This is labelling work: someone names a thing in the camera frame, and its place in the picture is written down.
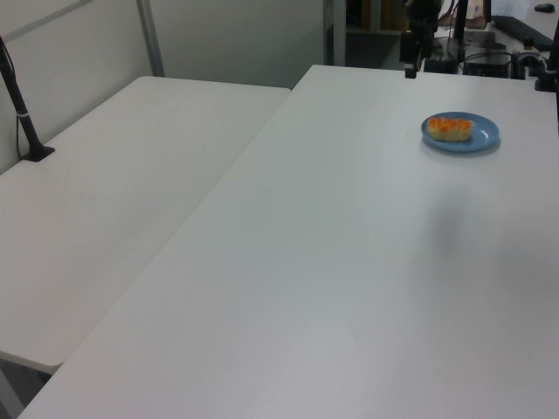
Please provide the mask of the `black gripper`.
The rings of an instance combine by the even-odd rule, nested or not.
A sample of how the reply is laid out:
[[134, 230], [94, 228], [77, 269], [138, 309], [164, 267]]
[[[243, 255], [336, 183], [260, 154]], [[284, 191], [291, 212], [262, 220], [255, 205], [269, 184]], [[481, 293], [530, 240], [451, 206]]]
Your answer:
[[407, 79], [417, 77], [417, 69], [424, 69], [424, 61], [434, 49], [434, 34], [437, 20], [409, 21], [409, 29], [401, 32], [400, 61], [405, 64], [404, 76]]

